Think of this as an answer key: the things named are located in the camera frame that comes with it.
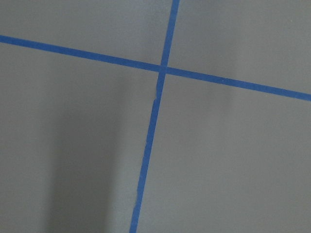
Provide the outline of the blue tape line lengthwise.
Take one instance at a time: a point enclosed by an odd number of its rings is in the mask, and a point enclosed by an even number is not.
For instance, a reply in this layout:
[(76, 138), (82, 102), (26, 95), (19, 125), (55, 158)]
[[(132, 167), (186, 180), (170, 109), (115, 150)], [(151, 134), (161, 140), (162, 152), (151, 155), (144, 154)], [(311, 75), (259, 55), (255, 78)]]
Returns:
[(135, 233), (138, 228), (140, 210), (141, 210), (141, 205), (143, 201), (145, 183), (147, 179), (148, 167), (149, 167), (150, 156), (152, 152), (152, 146), (153, 146), (158, 112), (160, 109), (162, 92), (163, 92), (163, 87), (164, 87), (164, 82), (165, 82), (165, 77), (166, 77), (166, 71), (167, 71), (170, 52), (171, 52), (171, 46), (172, 46), (172, 41), (173, 41), (173, 34), (174, 34), (174, 29), (175, 29), (177, 14), (178, 14), (179, 3), (180, 1), (173, 0), (172, 5), (171, 5), (169, 22), (167, 26), (166, 37), (165, 37), (165, 42), (164, 42), (164, 47), (163, 47), (163, 52), (162, 52), (162, 57), (161, 57), (161, 63), (160, 63), (160, 68), (159, 68), (157, 83), (156, 83), (156, 88), (155, 88), (155, 99), (154, 99), (153, 106), (152, 106), (150, 122), (149, 122), (148, 132), (146, 136), (146, 143), (145, 143), (145, 148), (144, 148), (144, 155), (142, 158), (141, 169), (139, 173), (136, 203), (135, 203), (135, 206), (132, 212), (129, 233)]

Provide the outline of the blue tape line crosswise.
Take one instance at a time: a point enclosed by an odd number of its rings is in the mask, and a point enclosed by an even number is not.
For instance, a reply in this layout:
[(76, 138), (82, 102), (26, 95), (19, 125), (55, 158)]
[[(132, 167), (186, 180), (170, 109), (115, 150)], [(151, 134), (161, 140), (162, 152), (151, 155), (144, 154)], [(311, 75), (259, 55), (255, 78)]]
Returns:
[[(67, 47), (56, 46), (56, 45), (35, 42), (35, 41), (30, 41), (30, 40), (15, 38), (15, 37), (9, 37), (9, 36), (4, 36), (4, 35), (0, 36), (0, 42), (5, 43), (5, 44), (20, 46), (20, 47), (25, 47), (25, 48), (43, 50), (43, 51), (59, 53), (63, 55), (69, 55), (69, 56), (94, 60), (94, 61), (100, 61), (100, 62), (109, 63), (109, 64), (143, 69), (147, 71), (153, 71), (153, 72), (160, 71), (160, 65), (156, 65), (156, 64), (150, 64), (150, 63), (145, 63), (145, 62), (140, 62), (140, 61), (135, 61), (135, 60), (130, 60), (130, 59), (124, 59), (124, 58), (119, 58), (119, 57), (84, 51), (84, 50), (71, 49)], [(248, 90), (253, 90), (253, 91), (258, 91), (258, 92), (263, 92), (263, 93), (268, 93), (268, 94), (274, 94), (278, 96), (284, 96), (284, 97), (289, 97), (289, 98), (294, 98), (294, 99), (299, 99), (299, 100), (306, 100), (306, 101), (311, 100), (311, 95), (308, 93), (302, 93), (302, 92), (297, 92), (293, 90), (287, 90), (287, 89), (282, 89), (278, 87), (272, 87), (272, 86), (267, 86), (267, 85), (262, 85), (262, 84), (257, 84), (257, 83), (239, 81), (239, 80), (234, 80), (230, 78), (223, 78), (223, 77), (218, 77), (214, 75), (208, 75), (208, 74), (192, 72), (188, 70), (177, 69), (173, 67), (166, 68), (166, 73), (170, 75), (174, 75), (174, 76), (201, 80), (201, 81), (206, 81), (210, 83), (228, 85), (231, 87), (248, 89)]]

